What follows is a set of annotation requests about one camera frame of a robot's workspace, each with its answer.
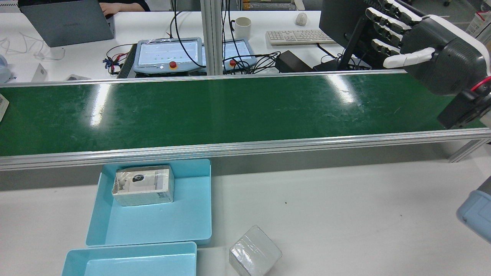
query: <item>keyboard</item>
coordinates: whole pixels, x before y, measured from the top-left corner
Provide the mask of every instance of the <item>keyboard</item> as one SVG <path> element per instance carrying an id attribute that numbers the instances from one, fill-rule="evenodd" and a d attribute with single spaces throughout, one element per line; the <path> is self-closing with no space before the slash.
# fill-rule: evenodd
<path id="1" fill-rule="evenodd" d="M 266 32 L 266 40 L 272 46 L 336 43 L 319 29 L 269 30 Z"/>

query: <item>green conveyor belt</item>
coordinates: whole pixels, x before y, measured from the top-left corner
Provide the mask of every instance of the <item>green conveyor belt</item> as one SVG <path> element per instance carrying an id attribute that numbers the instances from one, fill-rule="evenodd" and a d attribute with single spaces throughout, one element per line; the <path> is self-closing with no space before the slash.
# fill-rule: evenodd
<path id="1" fill-rule="evenodd" d="M 0 88 L 0 156 L 435 131 L 452 97 L 409 74 Z M 479 122 L 469 128 L 482 127 Z"/>

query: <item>laptop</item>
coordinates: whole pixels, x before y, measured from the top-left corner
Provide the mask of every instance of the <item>laptop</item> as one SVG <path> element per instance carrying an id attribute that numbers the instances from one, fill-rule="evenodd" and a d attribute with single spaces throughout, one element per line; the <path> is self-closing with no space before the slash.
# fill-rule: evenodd
<path id="1" fill-rule="evenodd" d="M 50 47 L 114 38 L 114 17 L 106 19 L 97 0 L 21 6 Z"/>

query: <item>clear plastic wrap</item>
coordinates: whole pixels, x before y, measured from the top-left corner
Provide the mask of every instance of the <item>clear plastic wrap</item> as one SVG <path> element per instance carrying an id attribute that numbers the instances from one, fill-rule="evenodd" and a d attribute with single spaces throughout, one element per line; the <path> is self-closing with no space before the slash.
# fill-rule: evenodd
<path id="1" fill-rule="evenodd" d="M 174 201 L 174 174 L 170 166 L 130 167 L 116 172 L 112 196 L 122 206 Z"/>
<path id="2" fill-rule="evenodd" d="M 273 241 L 254 225 L 230 248 L 228 262 L 241 276 L 263 276 L 281 255 Z"/>

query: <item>light blue tray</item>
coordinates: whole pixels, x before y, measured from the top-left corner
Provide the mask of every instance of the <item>light blue tray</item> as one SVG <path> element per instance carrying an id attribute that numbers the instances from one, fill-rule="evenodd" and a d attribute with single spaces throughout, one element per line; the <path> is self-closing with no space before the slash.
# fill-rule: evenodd
<path id="1" fill-rule="evenodd" d="M 111 190 L 117 169 L 168 164 L 174 173 L 174 202 L 121 206 Z M 102 168 L 85 244 L 118 246 L 194 241 L 212 236 L 211 166 L 208 159 L 165 163 L 108 164 Z"/>
<path id="2" fill-rule="evenodd" d="M 61 276 L 195 276 L 194 242 L 73 249 Z"/>

